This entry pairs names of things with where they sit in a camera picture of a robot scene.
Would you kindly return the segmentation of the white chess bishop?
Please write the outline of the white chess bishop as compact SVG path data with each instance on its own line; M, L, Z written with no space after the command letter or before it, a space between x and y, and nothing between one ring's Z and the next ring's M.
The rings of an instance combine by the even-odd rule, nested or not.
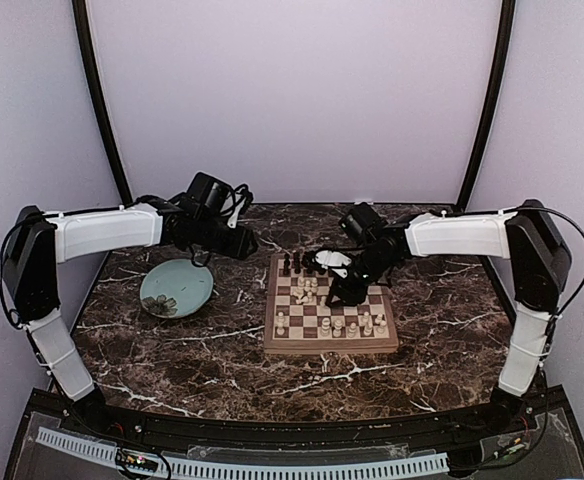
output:
M333 320L333 322L332 322L332 336L334 338L339 338L342 336L344 325L345 325L345 322L344 322L343 318L336 318Z
M359 332L359 327L356 323L351 323L347 329L348 338L356 338Z

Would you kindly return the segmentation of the white chess king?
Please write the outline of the white chess king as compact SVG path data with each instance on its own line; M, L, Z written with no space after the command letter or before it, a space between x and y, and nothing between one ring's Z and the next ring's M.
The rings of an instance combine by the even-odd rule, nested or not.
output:
M319 334L321 337L331 337L331 319L329 317L325 317L321 320Z

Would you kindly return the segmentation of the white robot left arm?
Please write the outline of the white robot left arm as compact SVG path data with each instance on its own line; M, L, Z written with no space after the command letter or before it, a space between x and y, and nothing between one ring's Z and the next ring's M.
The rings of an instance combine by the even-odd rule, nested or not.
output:
M143 196L129 206L70 212L23 208L0 247L0 301L8 323L25 331L41 365L72 402L75 421L92 436L113 427L112 412L62 317L58 267L76 258L134 247L172 245L245 260L258 248L255 233L220 213L202 214L183 196Z

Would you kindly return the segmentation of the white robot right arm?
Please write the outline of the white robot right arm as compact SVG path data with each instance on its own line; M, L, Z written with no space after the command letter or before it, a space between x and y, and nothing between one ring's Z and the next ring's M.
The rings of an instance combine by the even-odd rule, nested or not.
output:
M476 255L509 260L516 319L498 387L516 397L528 391L549 352L572 263L567 244L540 201L529 199L519 207L488 213L407 215L394 223L361 203L341 219L340 226L355 247L322 248L311 255L316 267L335 276L328 304L361 304L370 285L414 257Z

